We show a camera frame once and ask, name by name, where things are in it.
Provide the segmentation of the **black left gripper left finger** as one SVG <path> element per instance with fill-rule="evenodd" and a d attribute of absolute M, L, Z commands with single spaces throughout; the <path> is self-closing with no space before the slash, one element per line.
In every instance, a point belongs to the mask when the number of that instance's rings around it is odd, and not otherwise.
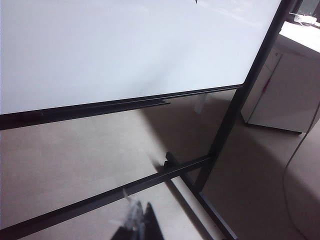
<path fill-rule="evenodd" d="M 140 201 L 131 201 L 124 223 L 113 234 L 112 240 L 144 240 L 144 211 Z"/>

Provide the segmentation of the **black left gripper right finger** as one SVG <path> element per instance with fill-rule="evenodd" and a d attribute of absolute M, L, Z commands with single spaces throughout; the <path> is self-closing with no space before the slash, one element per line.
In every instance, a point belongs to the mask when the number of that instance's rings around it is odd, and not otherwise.
<path fill-rule="evenodd" d="M 164 240 L 160 225 L 150 202 L 147 203 L 144 213 L 144 239 Z"/>

